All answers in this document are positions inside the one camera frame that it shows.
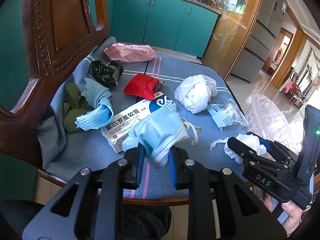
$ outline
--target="red packet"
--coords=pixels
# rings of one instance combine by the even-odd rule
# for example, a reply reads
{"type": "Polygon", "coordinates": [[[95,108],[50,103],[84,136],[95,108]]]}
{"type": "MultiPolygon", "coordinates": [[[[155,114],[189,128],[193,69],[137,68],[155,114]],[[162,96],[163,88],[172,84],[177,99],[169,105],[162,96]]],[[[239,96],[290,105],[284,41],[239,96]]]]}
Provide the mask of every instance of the red packet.
{"type": "Polygon", "coordinates": [[[129,81],[123,92],[152,101],[155,98],[153,89],[158,82],[157,78],[138,73],[129,81]]]}

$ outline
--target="chair seat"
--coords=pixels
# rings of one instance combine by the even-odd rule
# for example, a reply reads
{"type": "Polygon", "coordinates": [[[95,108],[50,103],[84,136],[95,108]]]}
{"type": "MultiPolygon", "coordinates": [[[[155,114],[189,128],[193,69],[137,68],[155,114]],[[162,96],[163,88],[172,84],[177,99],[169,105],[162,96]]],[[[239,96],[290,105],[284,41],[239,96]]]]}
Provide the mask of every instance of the chair seat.
{"type": "MultiPolygon", "coordinates": [[[[103,53],[103,50],[115,43],[115,39],[110,37],[90,56],[82,60],[73,75],[66,82],[81,82],[88,72],[92,60],[101,60],[108,63],[110,60],[103,53]]],[[[179,84],[188,76],[204,74],[216,80],[220,90],[217,96],[211,98],[210,103],[224,103],[231,98],[231,94],[225,86],[224,81],[216,72],[208,67],[176,59],[173,57],[161,56],[161,65],[158,69],[158,62],[154,64],[155,59],[151,60],[146,70],[147,62],[124,63],[124,73],[120,77],[119,86],[110,89],[112,93],[111,104],[114,113],[119,113],[129,106],[136,103],[137,98],[123,93],[124,87],[138,72],[157,77],[159,73],[160,81],[165,81],[165,85],[160,91],[173,100],[177,105],[177,112],[180,117],[188,122],[202,127],[199,135],[199,143],[191,146],[192,137],[176,144],[177,147],[187,150],[188,156],[202,163],[206,168],[221,170],[224,167],[230,167],[243,181],[243,166],[235,163],[225,155],[223,144],[218,144],[210,151],[210,144],[217,139],[237,136],[239,133],[245,134],[246,128],[230,126],[224,130],[224,134],[212,120],[209,112],[204,110],[198,114],[192,114],[174,98],[174,91],[179,84]]],[[[62,126],[62,103],[64,96],[65,83],[57,91],[52,103],[51,109],[53,116],[44,120],[38,127],[38,138],[41,145],[43,156],[43,168],[65,181],[70,180],[81,168],[88,167],[92,170],[106,168],[110,163],[123,157],[123,152],[116,153],[108,144],[100,130],[79,131],[75,133],[65,132],[62,126]]],[[[145,161],[143,167],[142,182],[140,188],[136,191],[124,190],[125,198],[172,198],[186,197],[187,190],[176,191],[171,184],[168,165],[161,169],[156,169],[145,161]]]]}

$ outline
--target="screw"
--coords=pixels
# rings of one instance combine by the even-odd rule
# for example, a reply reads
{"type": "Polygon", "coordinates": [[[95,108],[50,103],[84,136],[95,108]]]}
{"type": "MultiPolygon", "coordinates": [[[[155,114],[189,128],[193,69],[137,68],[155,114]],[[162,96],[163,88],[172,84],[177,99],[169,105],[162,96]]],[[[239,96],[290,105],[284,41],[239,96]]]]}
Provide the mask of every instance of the screw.
{"type": "Polygon", "coordinates": [[[186,159],[184,162],[187,166],[195,165],[195,161],[193,159],[186,159]]]}
{"type": "Polygon", "coordinates": [[[119,166],[125,166],[128,164],[128,161],[126,159],[120,159],[118,160],[118,165],[119,166]]]}
{"type": "Polygon", "coordinates": [[[232,173],[232,170],[229,169],[229,168],[223,168],[223,169],[222,169],[222,173],[223,173],[224,175],[230,175],[230,174],[232,173]]]}
{"type": "Polygon", "coordinates": [[[90,173],[90,169],[89,168],[83,168],[80,171],[80,174],[83,175],[83,176],[88,175],[89,173],[90,173]]]}

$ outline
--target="refrigerator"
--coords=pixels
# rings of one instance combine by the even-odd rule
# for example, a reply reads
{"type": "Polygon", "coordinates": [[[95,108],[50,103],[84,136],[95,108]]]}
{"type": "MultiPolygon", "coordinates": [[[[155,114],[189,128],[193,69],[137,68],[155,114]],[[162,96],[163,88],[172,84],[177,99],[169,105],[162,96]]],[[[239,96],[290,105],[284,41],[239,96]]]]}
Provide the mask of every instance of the refrigerator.
{"type": "Polygon", "coordinates": [[[233,75],[248,82],[257,77],[280,32],[286,8],[286,0],[262,0],[251,36],[231,71],[233,75]]]}

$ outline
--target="green leaf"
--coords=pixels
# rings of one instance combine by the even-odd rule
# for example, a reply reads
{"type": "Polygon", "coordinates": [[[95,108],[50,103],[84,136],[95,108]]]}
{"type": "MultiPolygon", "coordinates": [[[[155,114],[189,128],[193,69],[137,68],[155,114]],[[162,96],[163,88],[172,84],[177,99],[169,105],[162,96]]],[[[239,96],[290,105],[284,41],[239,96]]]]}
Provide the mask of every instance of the green leaf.
{"type": "Polygon", "coordinates": [[[70,109],[63,119],[63,126],[68,132],[81,131],[81,128],[77,128],[75,124],[76,118],[87,113],[85,109],[70,109]]]}
{"type": "Polygon", "coordinates": [[[80,98],[80,104],[81,104],[81,108],[89,111],[92,111],[92,107],[89,105],[89,103],[87,102],[87,100],[85,99],[85,97],[81,96],[80,98]]]}
{"type": "Polygon", "coordinates": [[[66,99],[71,109],[79,108],[79,88],[74,83],[67,83],[66,99]]]}
{"type": "Polygon", "coordinates": [[[63,116],[66,116],[66,113],[68,112],[69,108],[70,108],[69,103],[65,102],[64,103],[64,108],[63,108],[63,116]]]}

